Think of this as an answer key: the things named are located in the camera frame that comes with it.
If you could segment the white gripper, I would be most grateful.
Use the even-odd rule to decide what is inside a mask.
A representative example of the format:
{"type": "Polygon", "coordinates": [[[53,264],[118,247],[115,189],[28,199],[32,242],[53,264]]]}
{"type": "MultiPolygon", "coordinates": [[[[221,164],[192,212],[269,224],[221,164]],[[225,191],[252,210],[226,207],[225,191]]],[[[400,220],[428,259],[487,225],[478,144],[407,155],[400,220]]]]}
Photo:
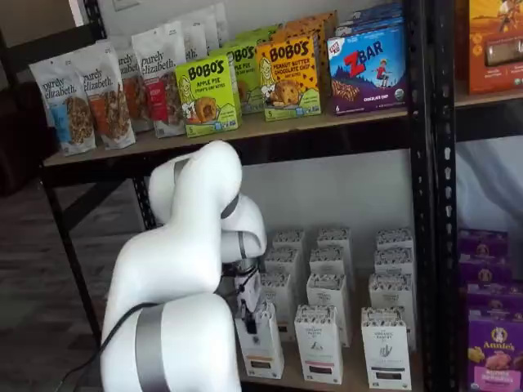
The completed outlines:
{"type": "Polygon", "coordinates": [[[251,272],[235,277],[237,302],[240,310],[244,310],[244,324],[247,333],[256,333],[257,325],[253,313],[261,297],[262,285],[259,272],[251,272]]]}

